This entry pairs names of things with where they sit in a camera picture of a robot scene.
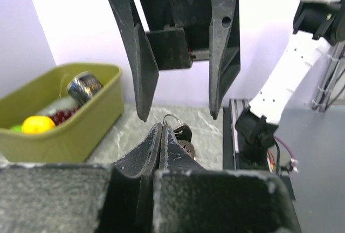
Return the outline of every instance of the grapes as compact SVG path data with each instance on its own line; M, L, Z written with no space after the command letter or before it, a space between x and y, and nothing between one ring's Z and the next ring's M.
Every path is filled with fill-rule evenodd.
M64 121L66 121L68 118L70 118L79 109L80 109L80 106L73 107L71 110L69 109L59 110L55 112L53 115L50 115L49 118L54 121L55 125L59 125L59 124L62 124Z

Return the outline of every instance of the key ring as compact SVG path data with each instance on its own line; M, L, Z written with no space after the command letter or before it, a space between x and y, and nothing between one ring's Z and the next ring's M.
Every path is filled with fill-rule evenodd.
M178 121L178 123L181 125L182 123L181 123L181 120L178 118L178 117L176 117L176 116L174 116L173 114L171 114L171 113L168 113L168 114L166 114L164 117L163 117L163 125L168 125L168 122L166 121L166 117L173 117L173 118L175 118L177 121Z

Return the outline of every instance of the key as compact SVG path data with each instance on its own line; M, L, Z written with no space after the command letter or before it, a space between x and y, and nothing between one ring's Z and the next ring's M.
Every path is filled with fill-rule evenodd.
M195 147L193 146L192 143L185 141L185 140L177 140L178 143L182 146L184 151L187 152L187 154L196 161L196 152L195 152Z
M192 130L187 124L181 124L176 127L174 133L177 140L185 140L189 143L192 142Z

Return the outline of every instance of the olive green plastic container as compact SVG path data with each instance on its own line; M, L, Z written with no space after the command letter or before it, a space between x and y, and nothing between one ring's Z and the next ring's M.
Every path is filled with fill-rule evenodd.
M61 96L77 74L90 71L103 88L71 118L47 132L25 134L13 125ZM123 113L122 71L105 64L58 66L0 100L0 152L11 162L84 162Z

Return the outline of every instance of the can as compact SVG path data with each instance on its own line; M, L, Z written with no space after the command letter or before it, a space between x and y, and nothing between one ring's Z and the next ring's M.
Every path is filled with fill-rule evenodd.
M67 85L68 94L81 106L93 98L102 89L102 84L91 72L76 75Z

